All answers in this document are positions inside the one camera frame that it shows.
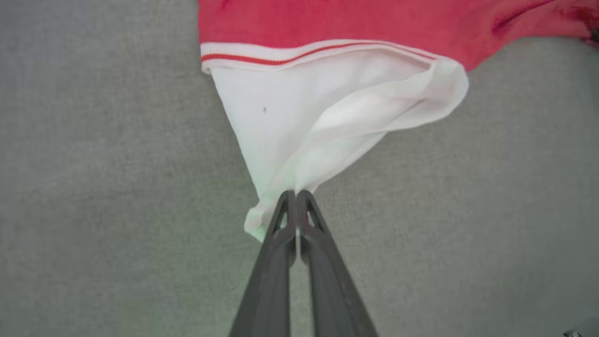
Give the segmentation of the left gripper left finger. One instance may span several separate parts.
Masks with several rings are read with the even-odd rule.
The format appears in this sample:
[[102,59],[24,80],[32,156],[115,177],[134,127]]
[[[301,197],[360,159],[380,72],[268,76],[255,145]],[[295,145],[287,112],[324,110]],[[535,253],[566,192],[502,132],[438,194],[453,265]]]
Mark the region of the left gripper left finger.
[[289,337],[290,268],[296,257],[297,197],[283,192],[249,277],[229,335]]

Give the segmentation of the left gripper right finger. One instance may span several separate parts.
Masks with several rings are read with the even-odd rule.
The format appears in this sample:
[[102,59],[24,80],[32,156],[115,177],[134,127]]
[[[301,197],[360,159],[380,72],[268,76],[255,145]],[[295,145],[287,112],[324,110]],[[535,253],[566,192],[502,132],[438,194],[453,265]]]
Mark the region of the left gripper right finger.
[[316,337],[377,337],[378,333],[313,194],[298,194],[301,256],[310,275]]

